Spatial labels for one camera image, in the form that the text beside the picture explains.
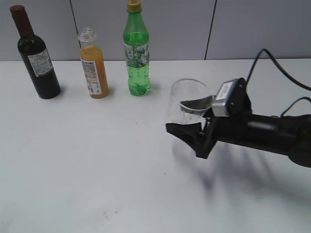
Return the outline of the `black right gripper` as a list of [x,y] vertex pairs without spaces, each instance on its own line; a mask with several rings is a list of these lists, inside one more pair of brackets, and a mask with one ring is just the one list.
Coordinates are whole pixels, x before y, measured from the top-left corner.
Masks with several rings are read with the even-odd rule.
[[166,131],[186,143],[198,158],[203,159],[207,159],[216,142],[221,139],[228,139],[230,142],[238,140],[252,114],[251,101],[246,92],[246,80],[238,79],[228,103],[229,116],[216,117],[213,114],[213,95],[197,100],[184,100],[179,103],[179,106],[185,113],[203,114],[207,111],[204,115],[204,127],[202,128],[200,122],[193,124],[166,123]]

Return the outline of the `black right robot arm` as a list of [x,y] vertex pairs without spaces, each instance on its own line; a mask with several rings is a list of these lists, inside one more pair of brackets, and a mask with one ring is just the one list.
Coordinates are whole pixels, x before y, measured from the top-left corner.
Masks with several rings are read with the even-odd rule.
[[282,154],[293,163],[311,166],[311,116],[261,116],[252,113],[244,78],[222,84],[206,104],[200,123],[167,123],[168,133],[190,146],[199,158],[208,158],[218,141]]

